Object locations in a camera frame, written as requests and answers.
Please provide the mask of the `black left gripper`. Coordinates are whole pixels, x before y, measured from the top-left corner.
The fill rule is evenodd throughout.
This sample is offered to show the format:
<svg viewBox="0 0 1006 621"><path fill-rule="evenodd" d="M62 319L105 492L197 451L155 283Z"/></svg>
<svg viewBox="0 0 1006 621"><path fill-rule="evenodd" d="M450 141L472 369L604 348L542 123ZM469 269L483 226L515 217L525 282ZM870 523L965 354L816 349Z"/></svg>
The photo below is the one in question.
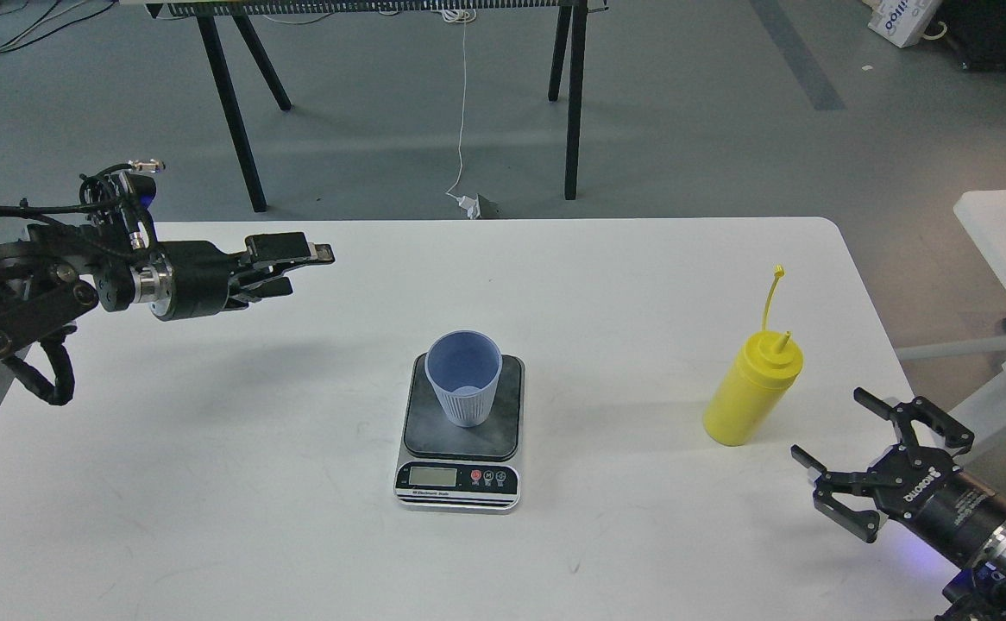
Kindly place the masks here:
<svg viewBox="0 0 1006 621"><path fill-rule="evenodd" d="M147 265L131 270L133 302L148 304L160 321L212 316L292 295L283 270L334 262L333 248L305 232L247 236L240 258L207 241L161 242ZM247 271L235 274L239 265Z"/></svg>

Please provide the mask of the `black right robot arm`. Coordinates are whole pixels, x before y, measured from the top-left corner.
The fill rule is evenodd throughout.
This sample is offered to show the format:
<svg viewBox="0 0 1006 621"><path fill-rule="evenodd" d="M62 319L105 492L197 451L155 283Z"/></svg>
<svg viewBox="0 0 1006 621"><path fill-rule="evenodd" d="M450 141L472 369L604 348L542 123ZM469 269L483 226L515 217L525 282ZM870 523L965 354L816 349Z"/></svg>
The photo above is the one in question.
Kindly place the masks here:
<svg viewBox="0 0 1006 621"><path fill-rule="evenodd" d="M944 620L1006 620L1006 496L955 460L975 433L924 397L889 405L861 386L853 397L893 425L896 441L863 472L791 447L810 472L814 507L866 544L893 520L951 562L958 574L942 590Z"/></svg>

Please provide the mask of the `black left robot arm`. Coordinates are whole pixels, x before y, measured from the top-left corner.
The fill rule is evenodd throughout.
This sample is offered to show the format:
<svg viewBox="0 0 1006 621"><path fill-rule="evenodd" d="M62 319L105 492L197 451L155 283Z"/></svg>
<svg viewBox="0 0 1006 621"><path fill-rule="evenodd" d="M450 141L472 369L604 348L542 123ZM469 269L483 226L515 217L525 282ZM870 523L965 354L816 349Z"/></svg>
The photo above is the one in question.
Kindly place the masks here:
<svg viewBox="0 0 1006 621"><path fill-rule="evenodd" d="M161 240L149 208L163 169L144 159L86 174L75 205L0 205L0 217L28 221L21 240L0 244L0 362L46 404L72 401L65 340L93 308L147 305L163 322L214 316L290 295L287 273L335 260L303 232L252 235L235 253Z"/></svg>

